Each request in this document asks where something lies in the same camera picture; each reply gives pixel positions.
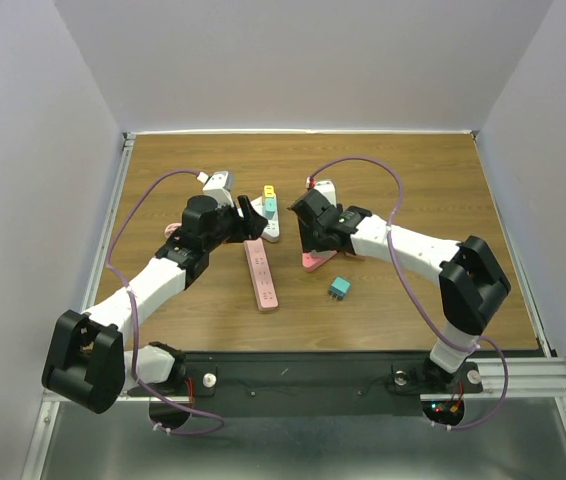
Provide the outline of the pink triangular power strip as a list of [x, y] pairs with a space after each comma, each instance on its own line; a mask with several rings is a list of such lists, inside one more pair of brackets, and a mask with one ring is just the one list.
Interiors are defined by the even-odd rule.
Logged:
[[326, 264], [337, 254], [337, 251], [304, 252], [302, 254], [302, 267], [306, 272], [313, 272]]

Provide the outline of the teal small plug adapter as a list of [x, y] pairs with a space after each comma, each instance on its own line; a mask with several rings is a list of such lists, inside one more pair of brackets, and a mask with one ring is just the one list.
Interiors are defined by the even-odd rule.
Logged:
[[328, 295], [337, 301], [342, 301], [348, 294], [351, 288], [351, 283], [342, 278], [336, 277], [328, 288]]

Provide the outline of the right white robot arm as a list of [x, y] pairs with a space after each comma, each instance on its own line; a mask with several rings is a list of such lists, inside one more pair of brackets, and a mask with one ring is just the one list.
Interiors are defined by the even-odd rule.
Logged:
[[511, 292], [487, 242], [476, 236], [463, 242], [438, 239], [390, 225], [367, 209], [333, 204], [316, 189], [308, 190], [290, 210], [297, 217], [306, 253], [338, 251], [388, 262], [414, 304], [418, 299], [405, 271], [439, 288], [446, 324], [433, 329], [437, 341], [423, 366], [423, 378], [435, 390], [454, 384]]

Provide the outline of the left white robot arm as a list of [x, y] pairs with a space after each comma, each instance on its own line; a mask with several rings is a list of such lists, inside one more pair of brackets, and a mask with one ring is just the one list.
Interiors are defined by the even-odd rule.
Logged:
[[43, 387], [95, 413], [142, 385], [178, 392], [185, 384], [183, 354], [162, 343], [141, 347], [141, 324], [202, 275], [216, 248], [257, 240], [268, 223], [262, 206], [246, 196], [234, 205], [207, 195], [190, 198], [179, 226], [132, 280], [85, 311], [59, 317]]

